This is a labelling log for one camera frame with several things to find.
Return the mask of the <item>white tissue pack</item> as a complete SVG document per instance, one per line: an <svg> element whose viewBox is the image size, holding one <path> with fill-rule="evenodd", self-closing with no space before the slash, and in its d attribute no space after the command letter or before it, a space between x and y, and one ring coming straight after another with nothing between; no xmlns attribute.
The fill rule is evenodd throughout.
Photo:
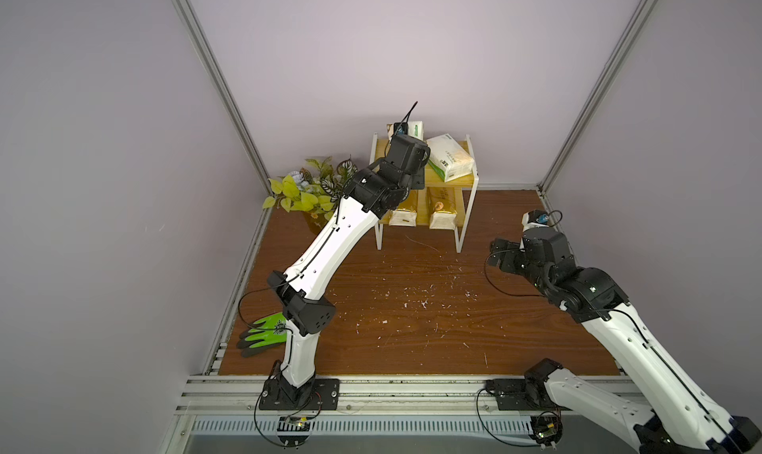
<svg viewBox="0 0 762 454"><path fill-rule="evenodd" d="M426 140L430 149L428 166L443 181L451 182L472 173L474 159L450 134Z"/></svg>
<svg viewBox="0 0 762 454"><path fill-rule="evenodd" d="M424 122L413 121L409 123L409 134L407 136L415 138L417 140L424 140Z"/></svg>

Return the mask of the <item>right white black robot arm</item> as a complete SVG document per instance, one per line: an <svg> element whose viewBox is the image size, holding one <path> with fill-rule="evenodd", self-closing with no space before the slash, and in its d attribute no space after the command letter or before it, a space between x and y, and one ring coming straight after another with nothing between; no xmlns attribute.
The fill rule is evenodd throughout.
<svg viewBox="0 0 762 454"><path fill-rule="evenodd" d="M525 374L536 402L581 414L639 453L747 453L760 442L760 428L730 414L692 380L608 273L577 264L563 233L532 225L518 243L496 239L486 263L524 277L591 333L646 400L633 404L545 359Z"/></svg>

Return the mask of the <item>gold tissue pack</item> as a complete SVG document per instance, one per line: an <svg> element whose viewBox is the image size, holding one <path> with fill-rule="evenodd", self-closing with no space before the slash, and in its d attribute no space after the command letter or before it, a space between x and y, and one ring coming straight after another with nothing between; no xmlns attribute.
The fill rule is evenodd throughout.
<svg viewBox="0 0 762 454"><path fill-rule="evenodd" d="M454 231L456 218L458 218L456 190L447 187L429 187L427 202L430 214L429 228Z"/></svg>
<svg viewBox="0 0 762 454"><path fill-rule="evenodd" d="M390 226L416 227L418 219L419 191L411 190L408 197L391 212Z"/></svg>

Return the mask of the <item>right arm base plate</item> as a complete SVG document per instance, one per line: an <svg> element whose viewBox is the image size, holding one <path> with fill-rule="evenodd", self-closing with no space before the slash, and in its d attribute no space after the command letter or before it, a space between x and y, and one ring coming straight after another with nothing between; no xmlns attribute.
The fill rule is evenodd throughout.
<svg viewBox="0 0 762 454"><path fill-rule="evenodd" d="M493 379L485 382L488 394L496 398L498 410L567 410L553 402L541 382L526 379Z"/></svg>

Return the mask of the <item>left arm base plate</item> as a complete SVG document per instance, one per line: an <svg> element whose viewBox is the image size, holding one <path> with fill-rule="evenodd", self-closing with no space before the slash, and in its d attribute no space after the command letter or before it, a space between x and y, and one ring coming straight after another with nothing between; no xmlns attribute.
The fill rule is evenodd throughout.
<svg viewBox="0 0 762 454"><path fill-rule="evenodd" d="M311 379L301 388L295 388L284 378L265 382L257 407L260 410L337 410L341 381L339 379Z"/></svg>

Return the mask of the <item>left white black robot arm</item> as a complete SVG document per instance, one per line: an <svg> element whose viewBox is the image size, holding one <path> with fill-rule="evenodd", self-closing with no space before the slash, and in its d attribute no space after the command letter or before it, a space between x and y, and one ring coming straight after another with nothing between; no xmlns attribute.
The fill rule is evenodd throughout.
<svg viewBox="0 0 762 454"><path fill-rule="evenodd" d="M268 394L293 406L304 406L313 392L319 335L335 316L325 298L331 278L360 239L381 218L407 199L420 182L431 149L407 135L391 137L385 156L357 170L347 182L327 192L333 208L329 221L309 249L283 273L267 279L282 305L282 318L270 316L248 324L251 335L284 335L284 359Z"/></svg>

